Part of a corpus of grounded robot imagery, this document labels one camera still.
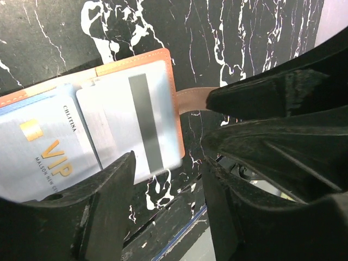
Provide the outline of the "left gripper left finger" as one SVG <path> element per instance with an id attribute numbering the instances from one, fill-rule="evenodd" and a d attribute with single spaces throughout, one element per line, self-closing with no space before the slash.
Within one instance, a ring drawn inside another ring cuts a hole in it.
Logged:
<path id="1" fill-rule="evenodd" d="M 43 201 L 1 199 L 1 260 L 120 260 L 135 154 Z"/>

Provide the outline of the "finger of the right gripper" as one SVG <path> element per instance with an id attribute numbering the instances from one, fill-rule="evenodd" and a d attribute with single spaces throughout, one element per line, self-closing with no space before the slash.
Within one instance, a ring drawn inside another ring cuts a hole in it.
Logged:
<path id="1" fill-rule="evenodd" d="M 347 29 L 305 54 L 212 91 L 206 107 L 242 120 L 290 117 L 347 105 Z"/>

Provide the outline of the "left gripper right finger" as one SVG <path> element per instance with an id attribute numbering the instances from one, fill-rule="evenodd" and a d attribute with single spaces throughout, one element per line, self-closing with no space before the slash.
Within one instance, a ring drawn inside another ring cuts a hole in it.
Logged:
<path id="1" fill-rule="evenodd" d="M 244 121 L 208 133 L 203 144 L 289 196 L 206 158 L 217 260 L 347 260 L 347 109 Z"/>

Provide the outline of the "silver magnetic stripe card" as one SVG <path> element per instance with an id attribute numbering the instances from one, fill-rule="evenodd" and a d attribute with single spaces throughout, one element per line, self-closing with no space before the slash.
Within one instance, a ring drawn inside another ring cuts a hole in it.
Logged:
<path id="1" fill-rule="evenodd" d="M 98 77 L 76 96 L 102 167 L 133 151 L 138 184 L 181 166 L 163 61 Z"/>

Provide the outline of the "silver VIP card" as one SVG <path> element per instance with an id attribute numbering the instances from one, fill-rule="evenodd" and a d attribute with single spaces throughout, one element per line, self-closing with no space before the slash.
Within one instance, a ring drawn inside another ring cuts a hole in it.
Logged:
<path id="1" fill-rule="evenodd" d="M 1 197 L 40 201 L 100 169 L 69 95 L 1 108 Z"/>

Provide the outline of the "pink leather card holder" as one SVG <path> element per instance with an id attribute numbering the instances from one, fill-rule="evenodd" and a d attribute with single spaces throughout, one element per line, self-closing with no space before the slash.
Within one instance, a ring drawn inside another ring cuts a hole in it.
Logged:
<path id="1" fill-rule="evenodd" d="M 52 90 L 56 86 L 66 83 L 80 83 L 89 79 L 104 76 L 110 73 L 131 69 L 134 67 L 147 65 L 155 61 L 163 61 L 165 63 L 166 79 L 169 81 L 169 96 L 172 102 L 172 108 L 176 120 L 176 132 L 178 136 L 179 151 L 181 157 L 185 156 L 185 147 L 180 122 L 180 115 L 189 111 L 207 110 L 206 100 L 210 92 L 216 87 L 198 87 L 188 88 L 176 91 L 175 80 L 172 70 L 172 62 L 170 51 L 167 48 L 160 48 L 154 51 L 138 54 L 119 61 L 113 61 L 108 64 L 96 66 L 90 69 L 68 73 L 57 78 L 52 78 L 44 82 L 35 84 L 31 87 L 15 91 L 1 97 L 1 107 L 25 100 L 29 97 Z"/>

